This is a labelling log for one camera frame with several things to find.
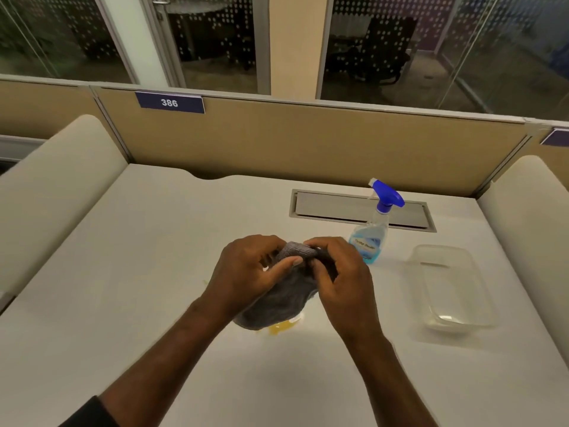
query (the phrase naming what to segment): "blue spray nozzle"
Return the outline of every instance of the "blue spray nozzle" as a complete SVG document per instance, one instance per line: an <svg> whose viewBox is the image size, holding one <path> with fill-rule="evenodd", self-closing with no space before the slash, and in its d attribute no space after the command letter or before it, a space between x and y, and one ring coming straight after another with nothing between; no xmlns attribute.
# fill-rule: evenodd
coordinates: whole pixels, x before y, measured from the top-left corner
<svg viewBox="0 0 569 427"><path fill-rule="evenodd" d="M405 201L397 191L387 184L382 183L380 180L372 178L369 180L369 185L373 187L377 196L379 196L380 201L377 203L377 210L380 213L386 214L391 210L392 205L397 207L403 207Z"/></svg>

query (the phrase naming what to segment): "beige column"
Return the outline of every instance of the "beige column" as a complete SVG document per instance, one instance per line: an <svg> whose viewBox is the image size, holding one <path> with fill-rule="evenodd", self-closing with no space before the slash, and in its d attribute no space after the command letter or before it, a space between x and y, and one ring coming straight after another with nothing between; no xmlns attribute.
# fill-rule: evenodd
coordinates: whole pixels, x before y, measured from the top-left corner
<svg viewBox="0 0 569 427"><path fill-rule="evenodd" d="M327 1L269 0L274 97L315 99Z"/></svg>

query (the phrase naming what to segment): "microfiber cloth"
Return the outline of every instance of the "microfiber cloth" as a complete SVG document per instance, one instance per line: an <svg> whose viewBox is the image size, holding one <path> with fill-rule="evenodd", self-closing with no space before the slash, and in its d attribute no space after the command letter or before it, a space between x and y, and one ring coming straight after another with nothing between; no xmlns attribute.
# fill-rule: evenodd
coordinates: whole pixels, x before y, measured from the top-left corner
<svg viewBox="0 0 569 427"><path fill-rule="evenodd" d="M316 279L308 264L312 258L324 264L332 281L338 276L334 260L326 250L313 249L301 243L287 243L270 266L289 256L301 256L304 261L293 267L287 276L278 281L251 307L239 313L233 322L248 330L260 330L298 315L306 302L318 292Z"/></svg>

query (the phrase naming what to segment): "purple sign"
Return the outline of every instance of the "purple sign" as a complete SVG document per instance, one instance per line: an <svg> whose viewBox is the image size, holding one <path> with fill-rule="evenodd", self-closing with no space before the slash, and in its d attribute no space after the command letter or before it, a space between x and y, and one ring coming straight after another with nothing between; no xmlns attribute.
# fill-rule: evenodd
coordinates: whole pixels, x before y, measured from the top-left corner
<svg viewBox="0 0 569 427"><path fill-rule="evenodd" d="M569 128L553 128L551 133L541 141L541 145L569 147Z"/></svg>
<svg viewBox="0 0 569 427"><path fill-rule="evenodd" d="M205 114L204 101L200 95L136 92L140 107L165 111Z"/></svg>

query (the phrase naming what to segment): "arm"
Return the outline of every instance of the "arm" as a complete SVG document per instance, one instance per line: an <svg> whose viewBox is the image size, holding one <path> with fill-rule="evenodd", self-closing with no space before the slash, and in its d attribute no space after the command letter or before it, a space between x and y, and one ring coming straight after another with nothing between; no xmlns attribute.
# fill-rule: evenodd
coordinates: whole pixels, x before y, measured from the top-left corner
<svg viewBox="0 0 569 427"><path fill-rule="evenodd" d="M320 300L364 380L377 425L437 427L383 336L372 275L357 250L343 238L305 243L327 249L336 264L338 277L332 282L321 262L311 263Z"/></svg>
<svg viewBox="0 0 569 427"><path fill-rule="evenodd" d="M230 243L212 278L170 330L107 388L100 399L120 427L156 427L192 369L217 334L266 293L300 257L264 272L271 254L285 242L254 235Z"/></svg>

